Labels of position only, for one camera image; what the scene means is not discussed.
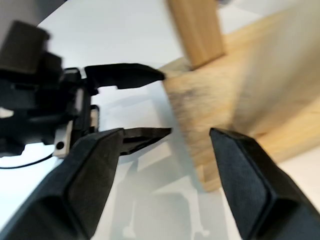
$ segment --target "gray background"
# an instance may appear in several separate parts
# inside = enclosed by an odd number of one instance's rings
[[[64,0],[0,0],[0,44],[12,20],[38,25]]]

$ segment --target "white table surface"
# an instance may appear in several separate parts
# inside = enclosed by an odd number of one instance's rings
[[[250,1],[255,0],[236,0],[219,10],[224,33],[275,11],[272,4],[261,12],[261,7]],[[165,0],[69,0],[39,26],[51,33],[49,50],[63,57],[64,67],[134,62],[159,68],[183,55]],[[240,239],[223,191],[203,191],[162,83],[127,90],[104,87],[100,92],[93,97],[93,104],[101,109],[101,131],[117,127],[171,127],[173,133],[119,159],[93,239]],[[53,149],[41,144],[27,147],[22,157],[1,159],[0,164],[30,162]],[[312,168],[315,155],[308,159]],[[52,158],[28,168],[0,170],[0,228],[55,164],[56,159]],[[308,181],[312,178],[305,178],[298,171],[300,165],[298,157],[286,162],[283,168],[296,172],[299,183],[307,186],[308,196],[318,204],[320,193],[309,194],[315,186]]]

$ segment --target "wood grain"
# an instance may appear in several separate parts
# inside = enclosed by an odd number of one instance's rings
[[[232,124],[253,137],[286,124],[320,95],[320,1],[299,1],[264,38]]]
[[[167,0],[193,69],[224,54],[215,0]]]
[[[209,130],[230,128],[257,48],[283,16],[269,16],[224,36],[227,54],[195,71],[179,74],[166,66],[169,78],[163,84],[206,191],[220,187]],[[281,162],[320,143],[319,117],[320,99],[316,99],[286,124],[257,140],[276,162]]]

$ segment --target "wooden stick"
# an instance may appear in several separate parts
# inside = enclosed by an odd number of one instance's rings
[[[215,0],[167,0],[191,67],[224,54]]]

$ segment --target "black cable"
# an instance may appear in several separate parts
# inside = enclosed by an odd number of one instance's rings
[[[38,161],[30,162],[28,164],[24,164],[24,165],[20,165],[20,166],[8,166],[8,167],[0,166],[0,169],[20,169],[20,168],[25,168],[25,167],[29,167],[31,165],[35,165],[35,164],[41,163],[41,162],[43,162],[45,160],[48,160],[48,159],[52,158],[52,156],[53,155],[51,153],[49,156],[46,156],[46,157],[44,157],[44,158],[42,158],[42,159],[40,159]]]

